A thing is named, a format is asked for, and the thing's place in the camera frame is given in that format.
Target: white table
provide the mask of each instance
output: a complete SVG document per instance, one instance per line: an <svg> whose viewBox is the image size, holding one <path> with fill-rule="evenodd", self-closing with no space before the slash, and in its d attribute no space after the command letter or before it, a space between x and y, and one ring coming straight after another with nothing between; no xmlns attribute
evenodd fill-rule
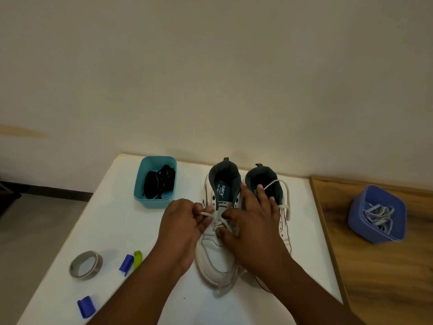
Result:
<svg viewBox="0 0 433 325"><path fill-rule="evenodd" d="M117 155L25 309L19 325L86 323L77 300L90 295L99 310L125 279L118 270L125 256L141 250L145 257L152 249L163 210L146 209L134 200L134 184L142 158ZM199 202L210 168L179 162L175 199ZM292 257L341 301L308 180L279 178L286 181L290 189L288 227ZM88 250L100 253L104 264L94 278L80 282L70 277L68 267L74 257ZM171 292L159 323L287 324L290 321L293 321L290 313L272 294L262 290L250 274L238 279L227 295L218 298L215 290L203 281L194 263Z"/></svg>

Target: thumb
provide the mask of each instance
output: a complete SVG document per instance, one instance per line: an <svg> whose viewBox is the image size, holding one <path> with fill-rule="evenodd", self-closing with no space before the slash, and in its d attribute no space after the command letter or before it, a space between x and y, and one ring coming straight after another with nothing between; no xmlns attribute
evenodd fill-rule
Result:
<svg viewBox="0 0 433 325"><path fill-rule="evenodd" d="M235 235L230 233L227 228L223 227L218 228L216 232L217 236L221 238L227 248L233 252L237 244L237 238L235 237Z"/></svg>

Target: table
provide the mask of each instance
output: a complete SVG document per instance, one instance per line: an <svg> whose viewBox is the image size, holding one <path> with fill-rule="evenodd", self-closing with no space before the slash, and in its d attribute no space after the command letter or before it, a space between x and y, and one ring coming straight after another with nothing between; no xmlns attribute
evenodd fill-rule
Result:
<svg viewBox="0 0 433 325"><path fill-rule="evenodd" d="M347 224L366 182L312 177L319 215L345 305L367 324L433 321L433 192L378 185L406 205L406 237L371 244Z"/></svg>
<svg viewBox="0 0 433 325"><path fill-rule="evenodd" d="M118 269L126 254L141 250L145 257L152 249L163 210L146 209L134 200L134 184L142 158L117 155L26 307L19 325L86 323L79 313L77 300L90 295L99 310L125 279ZM199 202L210 168L178 162L175 199ZM288 227L293 258L341 301L309 181L279 178L290 189L292 209ZM94 278L80 282L70 277L68 267L74 257L88 250L100 253L104 264ZM272 294L258 286L251 274L239 278L228 294L217 297L193 263L171 292L159 323L294 324L294 321Z"/></svg>

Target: wood grain surface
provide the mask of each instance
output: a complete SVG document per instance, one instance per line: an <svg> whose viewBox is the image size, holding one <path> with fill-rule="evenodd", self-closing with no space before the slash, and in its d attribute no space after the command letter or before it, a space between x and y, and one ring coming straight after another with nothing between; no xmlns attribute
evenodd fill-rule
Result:
<svg viewBox="0 0 433 325"><path fill-rule="evenodd" d="M378 185L408 211L401 242L371 244L347 224L366 182L311 177L343 302L367 324L433 324L433 192Z"/></svg>

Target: person's left arm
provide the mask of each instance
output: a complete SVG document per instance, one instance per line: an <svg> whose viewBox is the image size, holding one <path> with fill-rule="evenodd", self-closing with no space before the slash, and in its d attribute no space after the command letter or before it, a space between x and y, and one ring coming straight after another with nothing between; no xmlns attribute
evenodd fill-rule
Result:
<svg viewBox="0 0 433 325"><path fill-rule="evenodd" d="M200 203L172 201L165 209L156 244L88 325L156 324L177 281L191 266L195 246L210 224Z"/></svg>

